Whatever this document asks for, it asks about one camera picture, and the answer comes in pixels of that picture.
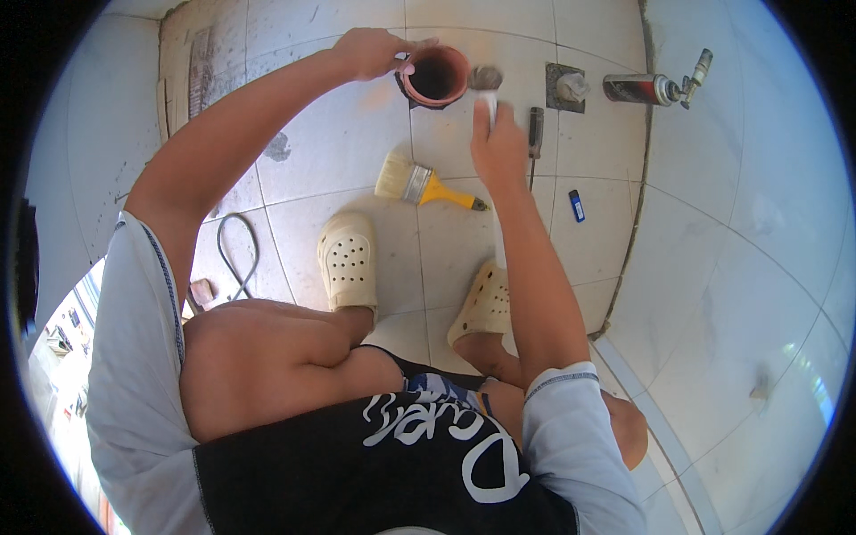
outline screwdriver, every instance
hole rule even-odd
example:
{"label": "screwdriver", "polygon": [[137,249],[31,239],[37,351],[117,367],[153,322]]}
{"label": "screwdriver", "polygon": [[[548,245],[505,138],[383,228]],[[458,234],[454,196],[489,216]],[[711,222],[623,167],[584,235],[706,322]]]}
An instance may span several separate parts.
{"label": "screwdriver", "polygon": [[529,157],[532,159],[532,171],[529,174],[529,191],[535,182],[535,160],[541,158],[541,142],[544,140],[544,108],[529,109]]}

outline screwdriver handle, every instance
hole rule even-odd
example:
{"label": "screwdriver handle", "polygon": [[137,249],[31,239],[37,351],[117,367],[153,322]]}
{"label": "screwdriver handle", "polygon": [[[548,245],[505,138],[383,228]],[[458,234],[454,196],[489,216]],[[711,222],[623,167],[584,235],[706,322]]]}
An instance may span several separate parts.
{"label": "screwdriver handle", "polygon": [[541,158],[541,142],[544,141],[544,108],[529,109],[529,157]]}

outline forearm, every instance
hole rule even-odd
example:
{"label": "forearm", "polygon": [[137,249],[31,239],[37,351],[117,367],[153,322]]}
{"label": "forearm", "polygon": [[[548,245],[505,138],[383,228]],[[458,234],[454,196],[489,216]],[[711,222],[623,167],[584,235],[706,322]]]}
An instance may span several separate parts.
{"label": "forearm", "polygon": [[161,148],[128,196],[200,223],[270,139],[313,100],[351,79],[331,51],[280,68],[222,98]]}
{"label": "forearm", "polygon": [[511,324],[524,385],[548,368],[589,360],[586,328],[574,291],[544,230],[532,194],[493,194],[508,261]]}

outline white cloth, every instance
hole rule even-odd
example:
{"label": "white cloth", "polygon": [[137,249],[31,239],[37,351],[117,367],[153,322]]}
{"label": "white cloth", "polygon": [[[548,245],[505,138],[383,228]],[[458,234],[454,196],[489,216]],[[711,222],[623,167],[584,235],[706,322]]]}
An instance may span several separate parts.
{"label": "white cloth", "polygon": [[645,533],[645,514],[591,362],[549,369],[523,405],[523,454],[538,482],[577,509],[581,535]]}

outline hand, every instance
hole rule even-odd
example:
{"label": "hand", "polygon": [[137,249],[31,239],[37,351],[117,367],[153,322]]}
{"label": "hand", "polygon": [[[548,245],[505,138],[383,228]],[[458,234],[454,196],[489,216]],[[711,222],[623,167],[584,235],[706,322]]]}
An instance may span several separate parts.
{"label": "hand", "polygon": [[476,101],[473,109],[473,141],[470,143],[473,165],[490,196],[526,189],[526,160],[529,141],[514,122],[514,110],[505,103],[496,109],[496,126],[490,131],[487,104]]}
{"label": "hand", "polygon": [[374,80],[393,69],[412,74],[413,65],[396,58],[395,54],[413,54],[436,44],[437,38],[405,41],[382,28],[352,28],[336,42],[333,51],[353,80]]}

